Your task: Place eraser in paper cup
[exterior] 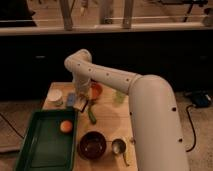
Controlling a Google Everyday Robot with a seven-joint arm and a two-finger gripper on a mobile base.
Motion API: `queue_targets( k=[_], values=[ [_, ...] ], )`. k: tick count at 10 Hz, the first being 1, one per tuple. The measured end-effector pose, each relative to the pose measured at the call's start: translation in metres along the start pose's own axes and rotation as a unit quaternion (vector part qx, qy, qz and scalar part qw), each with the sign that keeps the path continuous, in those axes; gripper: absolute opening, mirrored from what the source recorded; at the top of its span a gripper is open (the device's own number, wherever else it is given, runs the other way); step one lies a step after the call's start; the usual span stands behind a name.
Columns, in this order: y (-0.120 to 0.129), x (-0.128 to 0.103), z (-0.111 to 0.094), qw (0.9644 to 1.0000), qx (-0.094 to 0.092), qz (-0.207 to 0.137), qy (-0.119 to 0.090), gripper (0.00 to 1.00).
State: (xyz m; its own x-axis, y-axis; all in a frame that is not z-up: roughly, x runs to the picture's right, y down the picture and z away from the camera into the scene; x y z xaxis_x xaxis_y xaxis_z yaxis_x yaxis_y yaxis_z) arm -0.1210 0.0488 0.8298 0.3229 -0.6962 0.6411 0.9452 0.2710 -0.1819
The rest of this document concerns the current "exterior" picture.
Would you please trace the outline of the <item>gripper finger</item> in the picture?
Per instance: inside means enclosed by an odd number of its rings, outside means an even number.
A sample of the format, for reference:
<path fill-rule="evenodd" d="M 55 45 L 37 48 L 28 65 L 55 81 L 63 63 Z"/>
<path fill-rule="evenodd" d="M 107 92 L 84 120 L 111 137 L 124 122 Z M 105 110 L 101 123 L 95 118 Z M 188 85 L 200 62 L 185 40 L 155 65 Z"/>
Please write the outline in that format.
<path fill-rule="evenodd" d="M 84 108 L 84 100 L 82 98 L 78 98 L 74 105 L 73 105 L 73 108 L 78 110 L 78 111 L 82 111 L 83 108 Z"/>
<path fill-rule="evenodd" d="M 89 100 L 87 99 L 87 100 L 85 101 L 84 106 L 83 106 L 82 112 L 84 112 L 84 110 L 86 109 L 88 103 L 89 103 Z"/>

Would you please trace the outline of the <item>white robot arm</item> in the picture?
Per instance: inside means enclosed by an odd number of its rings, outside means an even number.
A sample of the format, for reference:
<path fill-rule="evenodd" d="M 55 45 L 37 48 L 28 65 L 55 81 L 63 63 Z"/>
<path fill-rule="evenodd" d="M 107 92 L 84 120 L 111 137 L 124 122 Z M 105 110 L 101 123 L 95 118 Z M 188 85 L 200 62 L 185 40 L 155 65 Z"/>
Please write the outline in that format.
<path fill-rule="evenodd" d="M 95 80 L 129 96 L 138 171 L 190 171 L 175 95 L 165 79 L 95 65 L 86 49 L 68 56 L 64 66 L 80 95 Z"/>

